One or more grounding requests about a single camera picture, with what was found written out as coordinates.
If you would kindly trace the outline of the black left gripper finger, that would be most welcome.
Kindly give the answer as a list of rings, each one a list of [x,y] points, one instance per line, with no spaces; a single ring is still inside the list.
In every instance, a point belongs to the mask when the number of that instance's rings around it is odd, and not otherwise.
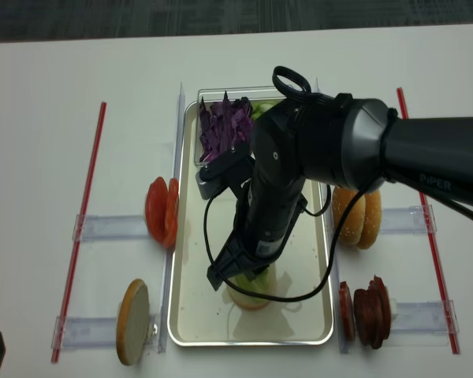
[[[230,281],[231,278],[229,277],[222,276],[221,274],[215,271],[209,271],[209,282],[215,291],[218,291],[221,285],[227,284]]]

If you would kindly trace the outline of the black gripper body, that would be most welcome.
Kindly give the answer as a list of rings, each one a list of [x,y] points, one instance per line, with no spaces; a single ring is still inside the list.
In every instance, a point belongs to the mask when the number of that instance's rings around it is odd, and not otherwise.
[[[307,203],[301,194],[305,178],[279,157],[255,159],[251,179],[237,199],[233,230],[207,269],[229,278],[272,265]]]

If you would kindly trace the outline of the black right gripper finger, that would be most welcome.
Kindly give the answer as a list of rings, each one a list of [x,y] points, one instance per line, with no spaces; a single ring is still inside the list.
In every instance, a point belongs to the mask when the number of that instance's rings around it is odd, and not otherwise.
[[[257,269],[251,269],[245,272],[244,275],[249,282],[252,282],[253,280],[256,280],[259,277],[263,276],[265,273],[268,273],[268,271],[269,271],[269,266],[265,265]]]

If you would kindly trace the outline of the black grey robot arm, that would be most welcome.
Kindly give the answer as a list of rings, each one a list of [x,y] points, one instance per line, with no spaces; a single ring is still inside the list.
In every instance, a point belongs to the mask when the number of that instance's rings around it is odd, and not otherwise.
[[[281,255],[304,211],[304,183],[359,193],[399,182],[470,215],[473,209],[473,117],[401,119],[377,99],[349,94],[286,98],[239,143],[201,170],[236,196],[233,230],[213,257],[213,288],[262,271]]]

